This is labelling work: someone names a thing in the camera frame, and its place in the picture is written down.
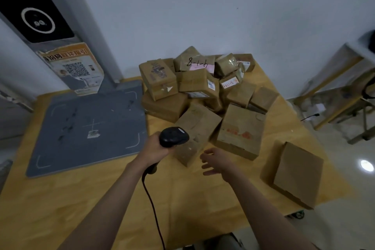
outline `barcode scanner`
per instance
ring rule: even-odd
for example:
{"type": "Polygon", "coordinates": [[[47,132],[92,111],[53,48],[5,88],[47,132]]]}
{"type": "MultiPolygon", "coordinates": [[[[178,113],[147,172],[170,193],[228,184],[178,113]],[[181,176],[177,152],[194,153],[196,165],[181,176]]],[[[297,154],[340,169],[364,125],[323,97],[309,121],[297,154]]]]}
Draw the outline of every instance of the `barcode scanner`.
{"type": "MultiPolygon", "coordinates": [[[[189,135],[186,131],[181,129],[180,127],[169,127],[163,129],[159,135],[159,143],[162,147],[171,148],[176,145],[184,144],[189,140],[189,135]]],[[[149,166],[145,173],[146,174],[153,174],[157,170],[157,164],[152,164],[149,166]]]]}
{"type": "MultiPolygon", "coordinates": [[[[160,145],[162,147],[165,147],[165,148],[171,148],[171,147],[173,147],[175,145],[184,144],[188,140],[189,140],[188,133],[186,131],[184,131],[183,129],[179,128],[179,127],[166,128],[159,135],[159,143],[160,143],[160,145]]],[[[144,179],[146,178],[146,175],[147,174],[153,174],[153,173],[156,172],[156,166],[157,166],[157,164],[158,163],[152,164],[151,166],[149,166],[143,172],[143,175],[142,175],[142,184],[143,184],[144,190],[146,191],[146,194],[147,194],[148,198],[150,199],[152,210],[154,211],[154,216],[155,216],[155,222],[156,222],[157,231],[158,231],[160,239],[162,241],[163,249],[165,250],[165,244],[164,244],[163,236],[162,236],[162,233],[160,232],[159,223],[157,222],[155,206],[154,206],[154,203],[151,200],[150,194],[147,191],[146,185],[144,184],[144,179]]]]}

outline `forearm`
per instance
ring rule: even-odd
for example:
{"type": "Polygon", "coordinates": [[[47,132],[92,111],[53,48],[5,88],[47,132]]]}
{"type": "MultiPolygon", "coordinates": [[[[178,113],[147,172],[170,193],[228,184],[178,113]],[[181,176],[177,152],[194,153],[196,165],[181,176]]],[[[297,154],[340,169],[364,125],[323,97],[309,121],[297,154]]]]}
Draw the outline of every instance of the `forearm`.
{"type": "Polygon", "coordinates": [[[243,175],[229,180],[261,249],[316,250],[243,175]]]}
{"type": "Polygon", "coordinates": [[[144,169],[141,162],[130,162],[59,250],[110,249],[144,169]]]}

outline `poster with qr code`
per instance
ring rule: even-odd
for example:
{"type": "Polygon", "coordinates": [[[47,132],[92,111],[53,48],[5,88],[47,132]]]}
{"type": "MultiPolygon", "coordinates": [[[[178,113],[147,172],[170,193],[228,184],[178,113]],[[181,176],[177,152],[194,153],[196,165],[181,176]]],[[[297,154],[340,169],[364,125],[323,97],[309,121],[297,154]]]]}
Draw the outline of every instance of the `poster with qr code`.
{"type": "Polygon", "coordinates": [[[86,43],[70,44],[37,54],[77,95],[97,93],[104,72],[86,43]]]}

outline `hand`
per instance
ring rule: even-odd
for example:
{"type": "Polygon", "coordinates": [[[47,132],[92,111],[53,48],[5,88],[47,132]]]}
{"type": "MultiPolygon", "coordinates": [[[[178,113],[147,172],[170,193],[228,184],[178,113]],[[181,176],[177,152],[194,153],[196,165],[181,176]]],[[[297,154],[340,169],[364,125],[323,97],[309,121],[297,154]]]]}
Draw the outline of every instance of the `hand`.
{"type": "Polygon", "coordinates": [[[241,173],[240,169],[229,160],[225,151],[220,148],[209,148],[201,154],[200,159],[202,163],[202,169],[213,168],[208,171],[204,171],[204,176],[210,176],[214,174],[221,174],[224,181],[228,182],[233,175],[241,173]]]}
{"type": "Polygon", "coordinates": [[[157,131],[153,135],[149,136],[143,149],[134,159],[134,161],[140,162],[145,169],[150,165],[159,162],[173,151],[173,148],[165,148],[160,145],[159,134],[160,132],[157,131]]]}

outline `person's left arm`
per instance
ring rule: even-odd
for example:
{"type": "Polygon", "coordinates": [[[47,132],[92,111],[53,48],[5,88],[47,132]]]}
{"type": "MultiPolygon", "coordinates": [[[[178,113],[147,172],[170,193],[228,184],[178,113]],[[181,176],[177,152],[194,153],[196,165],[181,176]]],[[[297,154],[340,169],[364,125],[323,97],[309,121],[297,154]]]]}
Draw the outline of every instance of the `person's left arm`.
{"type": "Polygon", "coordinates": [[[159,132],[150,136],[142,151],[58,249],[110,250],[143,172],[169,152],[159,144],[159,132]]]}

